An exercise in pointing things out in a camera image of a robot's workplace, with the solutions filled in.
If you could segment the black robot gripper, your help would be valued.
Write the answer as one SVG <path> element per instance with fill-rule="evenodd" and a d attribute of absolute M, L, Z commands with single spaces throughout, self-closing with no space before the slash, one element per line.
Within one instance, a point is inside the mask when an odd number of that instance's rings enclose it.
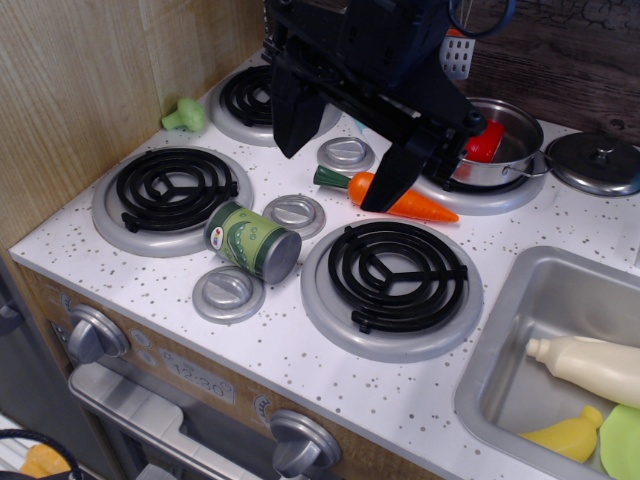
<path fill-rule="evenodd" d="M 272 1 L 271 103 L 276 145 L 292 158 L 318 132 L 327 102 L 397 141 L 400 104 L 427 124 L 462 137 L 480 134 L 484 118 L 453 86 L 439 61 L 456 1 Z M 383 155 L 361 209 L 387 212 L 416 182 L 429 146 L 393 143 Z"/>

